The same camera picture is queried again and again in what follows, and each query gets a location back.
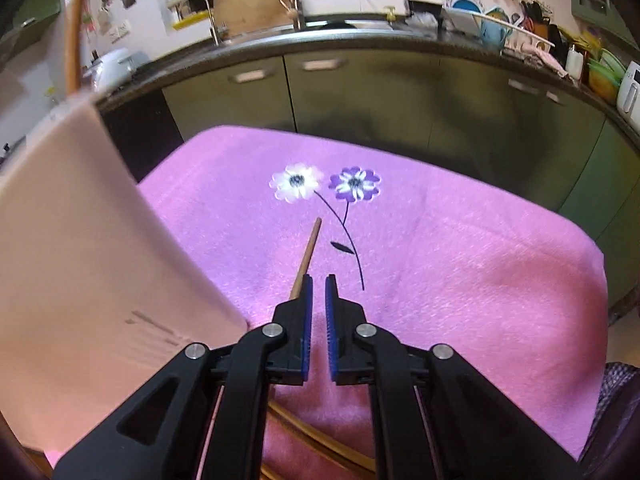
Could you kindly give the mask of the wooden chopstick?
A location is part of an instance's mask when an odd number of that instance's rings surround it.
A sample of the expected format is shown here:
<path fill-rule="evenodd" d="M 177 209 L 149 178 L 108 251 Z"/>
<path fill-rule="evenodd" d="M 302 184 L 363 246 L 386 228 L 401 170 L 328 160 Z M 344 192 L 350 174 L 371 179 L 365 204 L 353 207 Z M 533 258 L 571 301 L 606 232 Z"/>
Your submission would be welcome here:
<path fill-rule="evenodd" d="M 299 263 L 299 267 L 297 270 L 297 274 L 290 292 L 290 296 L 288 296 L 289 300 L 296 299 L 300 292 L 302 291 L 303 279 L 307 274 L 312 256 L 314 255 L 314 248 L 316 248 L 318 236 L 322 226 L 322 219 L 317 218 L 314 220 L 314 225 L 312 226 L 308 242 L 306 244 L 302 261 Z"/>
<path fill-rule="evenodd" d="M 75 94 L 81 86 L 80 32 L 82 6 L 85 0 L 70 0 L 66 11 L 64 42 L 64 78 L 66 96 Z"/>

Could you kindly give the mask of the green kitchen cabinets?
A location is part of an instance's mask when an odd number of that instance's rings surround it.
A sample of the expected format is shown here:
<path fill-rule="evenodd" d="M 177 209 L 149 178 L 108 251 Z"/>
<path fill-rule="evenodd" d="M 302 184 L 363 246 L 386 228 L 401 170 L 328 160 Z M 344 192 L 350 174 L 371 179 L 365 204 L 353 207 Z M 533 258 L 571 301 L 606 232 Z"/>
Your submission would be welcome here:
<path fill-rule="evenodd" d="M 142 66 L 99 109 L 137 178 L 225 124 L 466 174 L 578 224 L 603 252 L 611 304 L 639 290 L 638 136 L 592 92 L 478 44 L 357 29 L 200 42 Z"/>

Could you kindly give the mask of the pink embroidered tablecloth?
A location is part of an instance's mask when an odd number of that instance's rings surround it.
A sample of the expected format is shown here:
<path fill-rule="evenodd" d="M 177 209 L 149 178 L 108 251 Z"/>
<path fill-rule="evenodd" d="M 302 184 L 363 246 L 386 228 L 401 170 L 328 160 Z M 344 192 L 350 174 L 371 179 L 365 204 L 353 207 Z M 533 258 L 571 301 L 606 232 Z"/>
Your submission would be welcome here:
<path fill-rule="evenodd" d="M 400 156 L 269 130 L 217 127 L 140 191 L 250 323 L 287 302 L 314 220 L 309 373 L 269 389 L 260 475 L 374 478 L 369 388 L 331 378 L 326 279 L 403 344 L 449 344 L 578 463 L 606 353 L 596 243 L 509 192 Z"/>

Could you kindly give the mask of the white plastic utensil holder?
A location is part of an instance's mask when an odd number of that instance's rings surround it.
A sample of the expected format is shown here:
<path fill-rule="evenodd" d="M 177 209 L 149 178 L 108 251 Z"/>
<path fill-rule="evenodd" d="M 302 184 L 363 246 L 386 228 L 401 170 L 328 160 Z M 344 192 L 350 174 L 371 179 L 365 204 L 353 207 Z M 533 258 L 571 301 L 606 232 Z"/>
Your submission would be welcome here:
<path fill-rule="evenodd" d="M 192 342 L 233 344 L 240 311 L 138 190 L 90 96 L 1 168 L 1 411 L 64 452 Z"/>

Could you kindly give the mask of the white rice cooker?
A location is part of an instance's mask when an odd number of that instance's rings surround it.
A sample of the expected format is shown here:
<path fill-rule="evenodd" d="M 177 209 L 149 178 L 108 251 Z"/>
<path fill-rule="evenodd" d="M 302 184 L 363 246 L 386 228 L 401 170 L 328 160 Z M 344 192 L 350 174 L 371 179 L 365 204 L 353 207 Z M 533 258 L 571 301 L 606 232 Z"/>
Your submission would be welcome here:
<path fill-rule="evenodd" d="M 81 82 L 100 96 L 108 96 L 129 82 L 149 60 L 142 51 L 130 51 L 128 48 L 111 50 L 85 70 Z"/>

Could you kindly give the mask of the wooden cutting board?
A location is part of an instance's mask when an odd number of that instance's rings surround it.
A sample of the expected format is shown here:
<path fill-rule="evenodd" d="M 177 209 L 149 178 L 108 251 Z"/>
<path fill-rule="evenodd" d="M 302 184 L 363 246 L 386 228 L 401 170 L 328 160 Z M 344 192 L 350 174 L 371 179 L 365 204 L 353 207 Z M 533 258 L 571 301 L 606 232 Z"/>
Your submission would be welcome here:
<path fill-rule="evenodd" d="M 291 25 L 281 1 L 288 0 L 214 0 L 216 25 L 229 37 Z"/>

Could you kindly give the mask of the small steel faucet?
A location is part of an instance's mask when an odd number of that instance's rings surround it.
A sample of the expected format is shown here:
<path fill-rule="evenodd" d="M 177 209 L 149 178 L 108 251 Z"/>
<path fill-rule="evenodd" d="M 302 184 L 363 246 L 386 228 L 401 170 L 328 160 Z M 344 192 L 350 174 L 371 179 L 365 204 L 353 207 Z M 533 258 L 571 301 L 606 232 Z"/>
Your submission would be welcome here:
<path fill-rule="evenodd" d="M 209 35 L 212 37 L 214 45 L 221 44 L 221 38 L 215 22 L 214 12 L 209 0 L 198 0 L 204 3 L 203 10 L 193 10 L 191 2 L 195 0 L 182 0 L 176 4 L 178 22 L 174 24 L 175 30 L 184 29 L 196 23 L 207 22 Z"/>

